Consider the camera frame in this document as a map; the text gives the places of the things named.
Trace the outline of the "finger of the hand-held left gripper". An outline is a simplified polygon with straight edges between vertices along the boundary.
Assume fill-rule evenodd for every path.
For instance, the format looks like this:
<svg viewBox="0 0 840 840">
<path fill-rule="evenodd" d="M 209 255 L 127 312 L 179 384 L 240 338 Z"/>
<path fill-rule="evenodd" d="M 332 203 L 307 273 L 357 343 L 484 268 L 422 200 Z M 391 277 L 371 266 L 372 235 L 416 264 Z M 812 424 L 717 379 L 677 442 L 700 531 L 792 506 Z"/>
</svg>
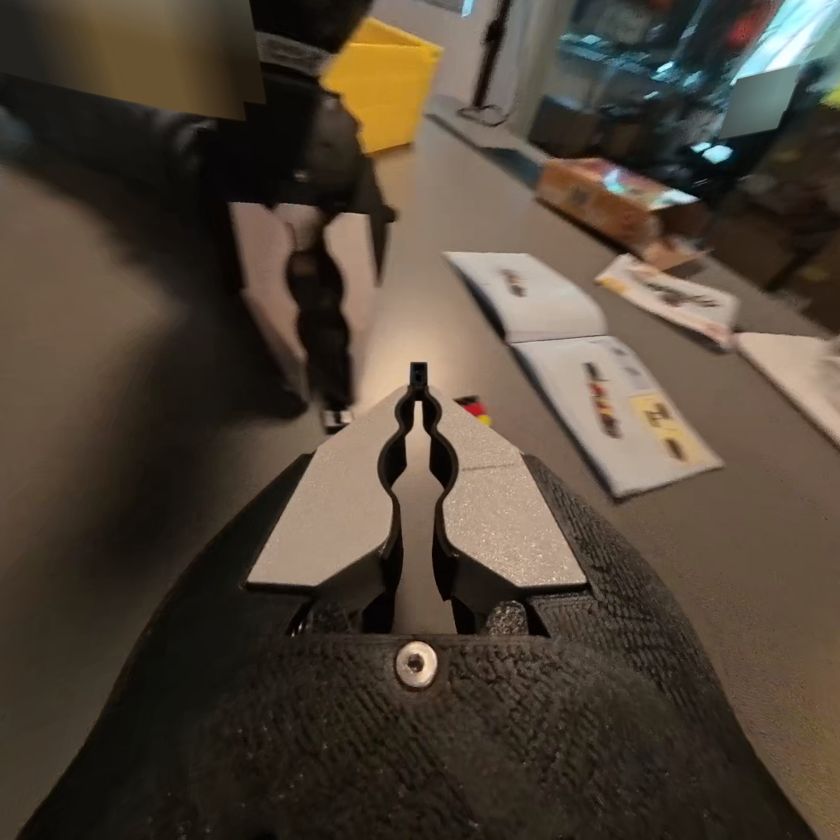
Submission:
<svg viewBox="0 0 840 840">
<path fill-rule="evenodd" d="M 322 272 L 326 213 L 311 205 L 231 203 L 241 298 L 287 385 L 325 406 L 322 339 L 329 290 Z"/>
<path fill-rule="evenodd" d="M 378 309 L 380 275 L 375 260 L 371 219 L 342 213 L 324 229 L 330 258 L 331 294 L 322 338 L 327 368 L 322 374 L 333 405 L 352 409 L 367 361 Z"/>
</svg>

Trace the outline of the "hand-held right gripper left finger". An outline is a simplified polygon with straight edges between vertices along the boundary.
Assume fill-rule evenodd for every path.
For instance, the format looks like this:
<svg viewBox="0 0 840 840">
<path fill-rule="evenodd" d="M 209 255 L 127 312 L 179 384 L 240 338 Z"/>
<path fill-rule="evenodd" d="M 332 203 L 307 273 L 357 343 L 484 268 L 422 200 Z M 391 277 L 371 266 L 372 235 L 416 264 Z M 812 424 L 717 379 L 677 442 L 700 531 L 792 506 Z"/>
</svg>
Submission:
<svg viewBox="0 0 840 840">
<path fill-rule="evenodd" d="M 403 570 L 394 484 L 415 397 L 399 388 L 321 444 L 248 573 L 260 592 L 338 604 L 367 633 L 392 630 Z"/>
</svg>

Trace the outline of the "open instruction booklet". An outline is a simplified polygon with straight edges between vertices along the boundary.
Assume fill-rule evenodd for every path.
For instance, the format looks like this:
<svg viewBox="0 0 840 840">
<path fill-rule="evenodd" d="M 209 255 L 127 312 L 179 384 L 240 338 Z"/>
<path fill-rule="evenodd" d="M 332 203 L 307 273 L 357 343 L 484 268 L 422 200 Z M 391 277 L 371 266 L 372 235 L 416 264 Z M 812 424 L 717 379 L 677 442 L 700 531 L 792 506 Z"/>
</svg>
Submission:
<svg viewBox="0 0 840 840">
<path fill-rule="evenodd" d="M 614 499 L 724 466 L 571 280 L 524 253 L 443 257 Z"/>
</svg>

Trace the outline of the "person's left forearm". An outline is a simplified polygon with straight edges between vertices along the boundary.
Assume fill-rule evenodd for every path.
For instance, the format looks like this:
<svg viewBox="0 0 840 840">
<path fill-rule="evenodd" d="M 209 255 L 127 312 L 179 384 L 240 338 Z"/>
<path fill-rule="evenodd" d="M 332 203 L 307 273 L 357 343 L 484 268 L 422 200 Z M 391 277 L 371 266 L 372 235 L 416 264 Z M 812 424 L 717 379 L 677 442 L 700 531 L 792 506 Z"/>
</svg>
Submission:
<svg viewBox="0 0 840 840">
<path fill-rule="evenodd" d="M 217 121 L 2 74 L 2 158 L 68 161 L 226 224 Z"/>
</svg>

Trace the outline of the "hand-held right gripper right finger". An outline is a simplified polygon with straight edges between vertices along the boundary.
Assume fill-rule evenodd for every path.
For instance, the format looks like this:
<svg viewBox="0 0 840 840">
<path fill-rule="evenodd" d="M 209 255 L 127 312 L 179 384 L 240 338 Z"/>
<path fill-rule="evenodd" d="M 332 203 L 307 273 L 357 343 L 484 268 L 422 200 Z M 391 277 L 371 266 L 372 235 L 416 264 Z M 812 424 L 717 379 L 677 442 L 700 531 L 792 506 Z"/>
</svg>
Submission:
<svg viewBox="0 0 840 840">
<path fill-rule="evenodd" d="M 441 392 L 423 392 L 435 504 L 433 567 L 456 631 L 500 604 L 582 592 L 587 578 L 522 451 Z"/>
</svg>

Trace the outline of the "colourful cardboard lego box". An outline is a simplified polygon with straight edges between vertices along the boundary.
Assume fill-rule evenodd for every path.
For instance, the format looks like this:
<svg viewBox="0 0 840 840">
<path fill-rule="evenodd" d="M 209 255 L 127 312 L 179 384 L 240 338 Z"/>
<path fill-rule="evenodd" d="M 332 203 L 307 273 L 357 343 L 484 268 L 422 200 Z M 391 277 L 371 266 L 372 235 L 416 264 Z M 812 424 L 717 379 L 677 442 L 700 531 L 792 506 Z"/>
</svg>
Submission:
<svg viewBox="0 0 840 840">
<path fill-rule="evenodd" d="M 600 158 L 551 159 L 535 187 L 542 204 L 659 270 L 696 263 L 709 219 L 697 197 Z"/>
</svg>

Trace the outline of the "yellow plastic bin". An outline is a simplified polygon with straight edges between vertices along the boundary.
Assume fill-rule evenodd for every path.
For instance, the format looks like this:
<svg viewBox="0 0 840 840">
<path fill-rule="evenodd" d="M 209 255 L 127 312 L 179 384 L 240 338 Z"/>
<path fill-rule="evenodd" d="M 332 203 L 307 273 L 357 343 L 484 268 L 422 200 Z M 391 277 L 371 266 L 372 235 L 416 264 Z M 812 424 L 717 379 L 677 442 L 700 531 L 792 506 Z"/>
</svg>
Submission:
<svg viewBox="0 0 840 840">
<path fill-rule="evenodd" d="M 414 142 L 444 54 L 440 45 L 367 17 L 322 74 L 359 125 L 367 154 Z"/>
</svg>

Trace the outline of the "white paper sheet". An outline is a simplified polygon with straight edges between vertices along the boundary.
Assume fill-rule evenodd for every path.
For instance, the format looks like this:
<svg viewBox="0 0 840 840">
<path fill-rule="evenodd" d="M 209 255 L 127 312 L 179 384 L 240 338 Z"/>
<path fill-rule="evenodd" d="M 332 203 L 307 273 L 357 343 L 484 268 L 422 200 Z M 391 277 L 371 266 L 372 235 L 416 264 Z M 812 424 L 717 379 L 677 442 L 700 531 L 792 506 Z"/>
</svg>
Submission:
<svg viewBox="0 0 840 840">
<path fill-rule="evenodd" d="M 743 332 L 737 347 L 797 410 L 839 447 L 839 337 Z"/>
</svg>

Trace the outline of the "black floor stand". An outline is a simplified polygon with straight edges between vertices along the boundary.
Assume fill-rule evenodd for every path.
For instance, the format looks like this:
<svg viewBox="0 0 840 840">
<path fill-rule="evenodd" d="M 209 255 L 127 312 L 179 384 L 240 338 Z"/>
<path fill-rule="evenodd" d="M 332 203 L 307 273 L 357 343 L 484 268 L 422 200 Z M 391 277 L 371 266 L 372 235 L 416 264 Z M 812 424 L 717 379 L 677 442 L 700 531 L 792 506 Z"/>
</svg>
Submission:
<svg viewBox="0 0 840 840">
<path fill-rule="evenodd" d="M 471 99 L 469 104 L 457 110 L 460 118 L 484 128 L 498 128 L 508 119 L 504 109 L 491 103 L 488 97 L 498 57 L 507 33 L 512 5 L 513 1 L 497 2 L 495 13 L 482 38 L 481 59 Z"/>
</svg>

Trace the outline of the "small closed instruction booklet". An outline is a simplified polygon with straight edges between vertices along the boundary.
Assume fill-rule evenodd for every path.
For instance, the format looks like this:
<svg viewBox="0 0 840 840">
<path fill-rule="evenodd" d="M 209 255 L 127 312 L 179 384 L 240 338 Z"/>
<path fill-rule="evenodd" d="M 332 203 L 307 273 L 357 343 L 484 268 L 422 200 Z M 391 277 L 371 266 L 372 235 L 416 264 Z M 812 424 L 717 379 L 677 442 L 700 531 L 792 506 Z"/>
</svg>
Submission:
<svg viewBox="0 0 840 840">
<path fill-rule="evenodd" d="M 630 254 L 616 257 L 595 284 L 721 351 L 733 348 L 740 303 L 724 290 L 672 276 Z"/>
</svg>

